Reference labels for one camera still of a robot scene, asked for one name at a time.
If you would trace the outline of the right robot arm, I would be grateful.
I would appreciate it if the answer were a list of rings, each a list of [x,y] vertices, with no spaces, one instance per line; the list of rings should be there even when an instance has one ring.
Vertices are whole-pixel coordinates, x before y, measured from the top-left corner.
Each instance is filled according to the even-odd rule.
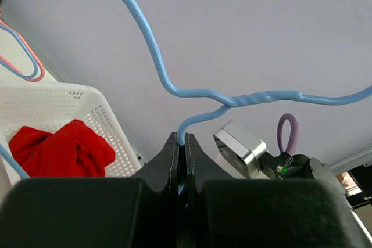
[[[327,182],[342,196],[345,204],[352,210],[346,198],[346,191],[328,165],[304,154],[289,155],[282,152],[274,157],[268,152],[259,158],[260,171],[269,179],[312,179]]]

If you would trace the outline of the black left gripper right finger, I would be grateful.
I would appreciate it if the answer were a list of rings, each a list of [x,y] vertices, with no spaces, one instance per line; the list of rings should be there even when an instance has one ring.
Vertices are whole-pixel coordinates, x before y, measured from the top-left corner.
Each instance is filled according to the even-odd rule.
[[[368,247],[343,197],[313,179],[235,179],[185,136],[196,247]]]

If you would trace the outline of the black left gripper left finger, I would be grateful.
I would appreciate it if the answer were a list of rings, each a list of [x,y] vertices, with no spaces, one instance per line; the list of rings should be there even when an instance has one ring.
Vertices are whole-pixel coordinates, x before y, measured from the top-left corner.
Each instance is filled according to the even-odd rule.
[[[127,178],[30,178],[1,205],[2,247],[176,247],[179,147]]]

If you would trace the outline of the red t shirt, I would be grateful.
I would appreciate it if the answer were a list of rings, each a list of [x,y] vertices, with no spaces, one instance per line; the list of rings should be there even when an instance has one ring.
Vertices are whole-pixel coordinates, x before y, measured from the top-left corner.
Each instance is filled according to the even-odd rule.
[[[116,159],[107,141],[80,120],[54,133],[23,126],[9,147],[30,177],[104,177]]]

